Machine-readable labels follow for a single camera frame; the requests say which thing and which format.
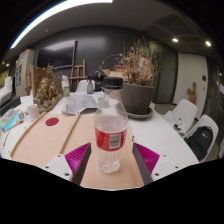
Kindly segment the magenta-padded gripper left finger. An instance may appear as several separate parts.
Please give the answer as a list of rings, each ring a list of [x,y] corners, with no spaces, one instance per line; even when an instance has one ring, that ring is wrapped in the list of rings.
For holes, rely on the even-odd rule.
[[[86,143],[66,155],[58,154],[51,159],[43,170],[80,185],[91,155],[91,144]]]

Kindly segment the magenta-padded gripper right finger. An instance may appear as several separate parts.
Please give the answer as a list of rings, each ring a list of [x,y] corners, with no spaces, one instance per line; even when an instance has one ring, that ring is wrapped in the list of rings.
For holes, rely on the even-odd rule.
[[[181,169],[168,155],[159,155],[138,143],[133,144],[132,153],[145,185],[159,180]]]

